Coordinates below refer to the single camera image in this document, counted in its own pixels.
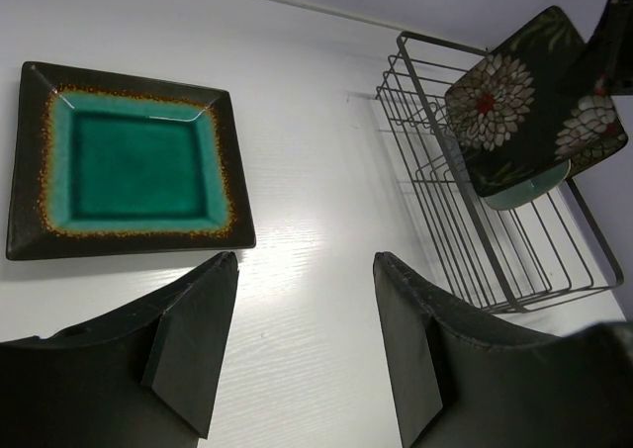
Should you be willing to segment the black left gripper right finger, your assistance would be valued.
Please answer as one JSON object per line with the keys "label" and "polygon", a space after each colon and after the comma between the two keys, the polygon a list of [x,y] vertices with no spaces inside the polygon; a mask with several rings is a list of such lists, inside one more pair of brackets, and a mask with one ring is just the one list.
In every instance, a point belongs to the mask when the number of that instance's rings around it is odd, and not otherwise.
{"label": "black left gripper right finger", "polygon": [[632,326],[559,337],[476,309],[390,252],[375,295],[406,447],[628,447]]}

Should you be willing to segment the square teal black plate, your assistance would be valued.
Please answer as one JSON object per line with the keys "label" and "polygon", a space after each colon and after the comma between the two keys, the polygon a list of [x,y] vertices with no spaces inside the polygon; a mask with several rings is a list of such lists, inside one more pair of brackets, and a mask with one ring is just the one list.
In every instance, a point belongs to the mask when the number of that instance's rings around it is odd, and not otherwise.
{"label": "square teal black plate", "polygon": [[226,90],[23,64],[8,259],[255,243]]}

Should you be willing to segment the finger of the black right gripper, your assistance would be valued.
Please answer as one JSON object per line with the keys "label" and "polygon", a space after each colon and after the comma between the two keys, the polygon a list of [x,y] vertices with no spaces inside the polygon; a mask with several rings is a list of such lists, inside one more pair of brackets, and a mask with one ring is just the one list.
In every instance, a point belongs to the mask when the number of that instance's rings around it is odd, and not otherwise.
{"label": "finger of the black right gripper", "polygon": [[558,82],[567,95],[632,95],[632,0],[607,0],[583,51]]}

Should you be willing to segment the black white floral square plate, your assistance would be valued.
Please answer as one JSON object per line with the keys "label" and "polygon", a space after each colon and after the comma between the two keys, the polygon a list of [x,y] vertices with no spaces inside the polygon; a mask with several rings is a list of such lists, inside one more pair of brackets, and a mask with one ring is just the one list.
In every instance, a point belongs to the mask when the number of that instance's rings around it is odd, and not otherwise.
{"label": "black white floral square plate", "polygon": [[475,192],[482,198],[567,163],[575,176],[628,142],[613,100],[598,79],[557,89],[585,42],[559,7],[543,10],[445,93]]}

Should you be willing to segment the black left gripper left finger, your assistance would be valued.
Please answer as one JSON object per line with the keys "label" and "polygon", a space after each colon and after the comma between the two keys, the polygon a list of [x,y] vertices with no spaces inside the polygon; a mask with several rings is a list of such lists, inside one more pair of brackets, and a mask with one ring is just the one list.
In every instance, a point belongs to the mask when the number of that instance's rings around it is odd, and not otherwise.
{"label": "black left gripper left finger", "polygon": [[48,338],[1,346],[5,447],[194,447],[209,435],[236,300],[222,252]]}

